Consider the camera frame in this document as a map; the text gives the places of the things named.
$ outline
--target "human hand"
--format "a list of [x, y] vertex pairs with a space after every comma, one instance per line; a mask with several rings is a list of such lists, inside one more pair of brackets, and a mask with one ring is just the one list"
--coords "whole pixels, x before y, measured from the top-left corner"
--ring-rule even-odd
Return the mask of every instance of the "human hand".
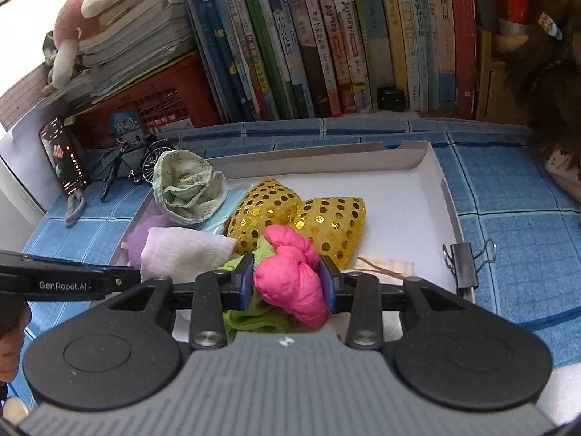
[[30, 307], [25, 303], [15, 328], [0, 337], [0, 382], [10, 382], [16, 377], [24, 345], [24, 328], [30, 323], [31, 316]]
[[58, 144], [54, 146], [52, 150], [52, 154], [54, 157], [62, 159], [63, 158], [63, 148], [61, 148]]

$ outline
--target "red book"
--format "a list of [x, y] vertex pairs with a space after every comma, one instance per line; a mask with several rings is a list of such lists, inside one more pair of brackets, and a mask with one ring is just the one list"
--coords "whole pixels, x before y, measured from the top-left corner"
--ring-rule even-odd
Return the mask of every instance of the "red book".
[[476, 93], [476, 16], [474, 0], [452, 0], [456, 37], [456, 110], [458, 117], [472, 118]]

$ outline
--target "red plastic basket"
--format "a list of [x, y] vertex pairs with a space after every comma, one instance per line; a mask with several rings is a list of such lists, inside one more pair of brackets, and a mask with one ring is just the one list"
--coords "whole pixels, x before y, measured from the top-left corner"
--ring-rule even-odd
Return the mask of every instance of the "red plastic basket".
[[119, 111], [136, 113], [149, 132], [187, 119], [197, 128], [220, 124], [199, 54], [187, 56], [76, 115], [70, 130], [86, 149], [115, 146], [109, 118]]

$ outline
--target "miniature bicycle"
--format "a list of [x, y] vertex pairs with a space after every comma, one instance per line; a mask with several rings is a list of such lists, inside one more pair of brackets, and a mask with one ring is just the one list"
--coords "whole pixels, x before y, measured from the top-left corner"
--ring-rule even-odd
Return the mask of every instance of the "miniature bicycle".
[[[120, 142], [119, 152], [115, 158], [111, 161], [111, 167], [109, 173], [103, 182], [103, 188], [101, 190], [101, 202], [105, 202], [107, 194], [111, 189], [111, 185], [117, 179], [117, 174], [124, 164], [127, 169], [129, 169], [129, 178], [133, 180], [133, 183], [138, 184], [145, 180], [148, 183], [153, 181], [153, 167], [158, 161], [159, 157], [166, 151], [175, 150], [174, 139], [163, 138], [158, 139], [155, 134], [150, 134], [139, 140], [137, 144], [132, 144], [127, 141]], [[138, 163], [138, 167], [133, 169], [123, 158], [124, 155], [136, 150], [144, 149], [141, 160]]]

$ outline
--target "light green fabric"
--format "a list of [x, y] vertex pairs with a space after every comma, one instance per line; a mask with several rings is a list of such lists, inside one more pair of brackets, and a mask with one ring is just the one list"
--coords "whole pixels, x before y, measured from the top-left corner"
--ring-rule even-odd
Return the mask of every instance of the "light green fabric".
[[[254, 270], [256, 270], [262, 259], [274, 256], [275, 253], [271, 244], [261, 236], [258, 238], [257, 249], [253, 254], [255, 257]], [[242, 257], [226, 262], [220, 269], [232, 271], [236, 269], [240, 260], [242, 260]], [[288, 332], [293, 323], [293, 317], [283, 309], [266, 303], [260, 298], [256, 290], [252, 290], [252, 299], [248, 310], [226, 311], [224, 313], [224, 322], [226, 324], [226, 332], [232, 337], [236, 331]]]
[[153, 169], [155, 203], [177, 224], [206, 221], [227, 193], [223, 173], [188, 150], [164, 152]]

